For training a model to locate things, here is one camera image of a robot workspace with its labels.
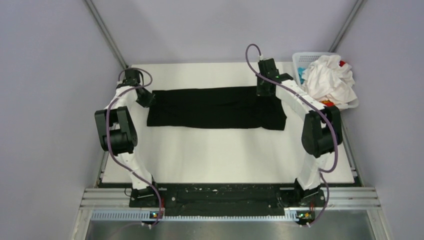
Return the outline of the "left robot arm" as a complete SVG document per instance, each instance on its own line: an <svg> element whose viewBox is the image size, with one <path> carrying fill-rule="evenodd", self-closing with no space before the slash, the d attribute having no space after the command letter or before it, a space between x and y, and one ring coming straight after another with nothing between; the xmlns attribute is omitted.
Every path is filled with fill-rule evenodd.
<svg viewBox="0 0 424 240"><path fill-rule="evenodd" d="M134 104L152 107L155 95L146 88L153 76L138 67L127 67L118 75L115 95L105 109L94 114L102 149L112 160L125 169L131 178L131 208L163 207L163 199L152 174L135 153L138 134L130 109Z"/></svg>

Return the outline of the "black t shirt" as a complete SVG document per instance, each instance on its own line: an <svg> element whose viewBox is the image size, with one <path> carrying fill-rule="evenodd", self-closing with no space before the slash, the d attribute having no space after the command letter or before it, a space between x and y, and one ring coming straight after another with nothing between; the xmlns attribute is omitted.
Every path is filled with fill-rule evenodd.
<svg viewBox="0 0 424 240"><path fill-rule="evenodd" d="M287 116L276 96L258 96L255 86L155 90L148 127L283 131Z"/></svg>

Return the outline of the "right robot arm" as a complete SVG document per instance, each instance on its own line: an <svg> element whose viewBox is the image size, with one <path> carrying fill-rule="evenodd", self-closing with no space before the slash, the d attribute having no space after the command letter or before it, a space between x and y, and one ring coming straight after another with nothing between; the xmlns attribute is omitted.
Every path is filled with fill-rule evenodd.
<svg viewBox="0 0 424 240"><path fill-rule="evenodd" d="M303 121L301 144L306 154L294 181L293 200L307 206L319 195L322 174L333 172L338 164L343 142L340 110L314 100L291 76L280 73L273 58L259 56L257 64L258 95L276 96Z"/></svg>

